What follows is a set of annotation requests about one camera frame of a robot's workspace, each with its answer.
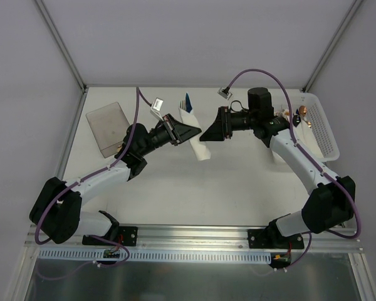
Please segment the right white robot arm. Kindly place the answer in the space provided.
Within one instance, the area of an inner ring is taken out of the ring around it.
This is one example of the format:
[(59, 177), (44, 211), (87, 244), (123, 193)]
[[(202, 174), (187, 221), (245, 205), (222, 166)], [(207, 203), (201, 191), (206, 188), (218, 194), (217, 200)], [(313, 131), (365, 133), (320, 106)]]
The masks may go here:
[(248, 90), (248, 108), (239, 112), (219, 107), (213, 124), (201, 135), (202, 142), (224, 141), (234, 132), (252, 130), (256, 138), (279, 155), (298, 176), (308, 192), (303, 208), (272, 220), (254, 241), (259, 246), (286, 248), (302, 233), (331, 232), (355, 216), (355, 182), (340, 177), (309, 154), (295, 137), (290, 123), (274, 114), (267, 88)]

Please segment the silver metal fork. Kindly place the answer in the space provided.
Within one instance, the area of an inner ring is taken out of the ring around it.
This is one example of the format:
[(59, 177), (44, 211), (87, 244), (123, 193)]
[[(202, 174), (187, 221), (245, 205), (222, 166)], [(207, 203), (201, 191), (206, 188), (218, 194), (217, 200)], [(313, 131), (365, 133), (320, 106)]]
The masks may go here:
[(186, 107), (186, 104), (185, 104), (185, 100), (181, 100), (180, 101), (180, 105), (179, 105), (179, 108), (183, 111), (186, 111), (187, 110), (187, 107)]

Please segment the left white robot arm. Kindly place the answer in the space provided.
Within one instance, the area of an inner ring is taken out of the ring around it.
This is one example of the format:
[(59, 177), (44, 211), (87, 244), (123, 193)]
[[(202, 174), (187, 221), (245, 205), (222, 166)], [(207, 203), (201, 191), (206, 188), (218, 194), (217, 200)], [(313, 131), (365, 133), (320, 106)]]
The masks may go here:
[(36, 225), (35, 242), (62, 244), (74, 235), (84, 235), (87, 243), (116, 242), (120, 223), (106, 211), (89, 213), (82, 207), (108, 188), (137, 177), (146, 167), (149, 153), (166, 144), (178, 146), (202, 132), (195, 115), (181, 112), (180, 117), (176, 120), (171, 114), (164, 115), (150, 130), (134, 122), (113, 162), (72, 181), (57, 177), (47, 180), (29, 214)]

